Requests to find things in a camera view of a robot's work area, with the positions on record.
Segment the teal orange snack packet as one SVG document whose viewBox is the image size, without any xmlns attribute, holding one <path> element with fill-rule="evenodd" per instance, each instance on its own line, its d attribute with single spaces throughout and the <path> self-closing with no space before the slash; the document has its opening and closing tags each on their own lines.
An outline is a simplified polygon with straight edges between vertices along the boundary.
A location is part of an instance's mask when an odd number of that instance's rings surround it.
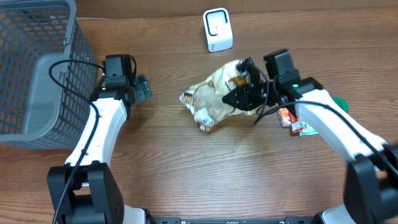
<svg viewBox="0 0 398 224">
<path fill-rule="evenodd" d="M 303 129 L 299 132 L 300 137 L 318 135 L 318 132 L 306 122 L 301 121 L 300 124 L 303 126 Z"/>
</svg>

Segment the green lid jar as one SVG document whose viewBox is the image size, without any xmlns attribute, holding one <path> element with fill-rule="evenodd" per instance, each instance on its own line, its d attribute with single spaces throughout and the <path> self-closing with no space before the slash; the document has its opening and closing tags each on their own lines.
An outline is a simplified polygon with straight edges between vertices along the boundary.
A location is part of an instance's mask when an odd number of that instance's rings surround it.
<svg viewBox="0 0 398 224">
<path fill-rule="evenodd" d="M 348 113 L 349 112 L 349 106 L 348 103 L 340 98 L 340 97 L 333 97 L 332 100 L 345 112 Z"/>
</svg>

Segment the brown white snack bag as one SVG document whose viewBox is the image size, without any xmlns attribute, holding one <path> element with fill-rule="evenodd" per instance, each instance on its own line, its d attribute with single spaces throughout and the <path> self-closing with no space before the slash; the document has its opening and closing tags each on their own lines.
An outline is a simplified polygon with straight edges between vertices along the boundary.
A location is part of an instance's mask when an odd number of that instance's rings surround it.
<svg viewBox="0 0 398 224">
<path fill-rule="evenodd" d="M 233 60 L 224 64 L 206 80 L 190 86 L 180 95 L 180 101 L 190 110 L 202 131 L 210 132 L 228 116 L 254 114 L 254 109 L 244 111 L 222 101 L 222 97 L 247 83 L 236 68 L 239 62 L 240 60 Z"/>
</svg>

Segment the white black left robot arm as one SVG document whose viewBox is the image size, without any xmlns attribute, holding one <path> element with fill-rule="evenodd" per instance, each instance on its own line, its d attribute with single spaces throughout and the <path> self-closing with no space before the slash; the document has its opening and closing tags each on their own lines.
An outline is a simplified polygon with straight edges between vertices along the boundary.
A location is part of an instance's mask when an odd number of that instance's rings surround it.
<svg viewBox="0 0 398 224">
<path fill-rule="evenodd" d="M 95 89 L 90 96 L 56 81 L 90 106 L 90 114 L 73 152 L 63 166 L 51 167 L 47 174 L 55 214 L 53 223 L 153 223 L 145 208 L 124 203 L 111 173 L 110 162 L 118 134 L 128 121 L 131 106 L 152 96 L 144 75 L 137 74 L 132 55 L 108 55 Z"/>
</svg>

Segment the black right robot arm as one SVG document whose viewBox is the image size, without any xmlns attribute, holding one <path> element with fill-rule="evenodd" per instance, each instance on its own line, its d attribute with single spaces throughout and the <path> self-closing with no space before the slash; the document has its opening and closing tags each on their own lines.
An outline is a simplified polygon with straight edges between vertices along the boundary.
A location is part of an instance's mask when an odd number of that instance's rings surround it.
<svg viewBox="0 0 398 224">
<path fill-rule="evenodd" d="M 306 122 L 346 164 L 343 203 L 305 217 L 305 223 L 383 223 L 397 216 L 397 145 L 388 144 L 341 109 L 312 77 L 301 78 L 289 51 L 264 56 L 267 72 L 251 58 L 236 64 L 247 78 L 222 100 L 237 109 L 259 109 L 259 118 L 287 108 Z"/>
</svg>

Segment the small orange snack box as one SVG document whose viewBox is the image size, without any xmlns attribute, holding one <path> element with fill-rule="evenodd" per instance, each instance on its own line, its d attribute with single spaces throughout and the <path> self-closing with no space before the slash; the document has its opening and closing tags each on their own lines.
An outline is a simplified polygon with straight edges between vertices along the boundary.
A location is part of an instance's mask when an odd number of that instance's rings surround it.
<svg viewBox="0 0 398 224">
<path fill-rule="evenodd" d="M 281 108 L 277 111 L 280 124 L 283 128 L 291 127 L 290 112 L 287 108 Z"/>
</svg>

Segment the red stick sachet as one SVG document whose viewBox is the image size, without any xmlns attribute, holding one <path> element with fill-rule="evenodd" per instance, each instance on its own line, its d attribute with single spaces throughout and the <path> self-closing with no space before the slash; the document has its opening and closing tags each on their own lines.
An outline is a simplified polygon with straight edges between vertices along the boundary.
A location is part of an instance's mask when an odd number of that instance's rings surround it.
<svg viewBox="0 0 398 224">
<path fill-rule="evenodd" d="M 301 124 L 300 120 L 298 117 L 294 116 L 291 112 L 289 112 L 289 118 L 290 118 L 290 127 L 292 129 L 293 134 L 298 134 L 303 130 L 303 125 Z"/>
</svg>

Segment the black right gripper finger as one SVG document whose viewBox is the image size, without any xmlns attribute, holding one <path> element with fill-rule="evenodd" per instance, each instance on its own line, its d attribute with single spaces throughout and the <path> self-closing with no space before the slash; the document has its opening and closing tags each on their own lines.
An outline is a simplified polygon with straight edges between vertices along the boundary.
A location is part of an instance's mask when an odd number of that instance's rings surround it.
<svg viewBox="0 0 398 224">
<path fill-rule="evenodd" d="M 236 65 L 236 69 L 239 73 L 250 72 L 253 64 L 254 62 L 252 61 L 251 57 L 248 57 L 244 60 L 240 60 L 239 63 Z"/>
<path fill-rule="evenodd" d="M 227 95 L 222 97 L 223 103 L 230 105 L 234 108 L 239 110 L 246 109 L 246 97 L 244 88 L 235 88 L 234 90 L 230 91 Z"/>
</svg>

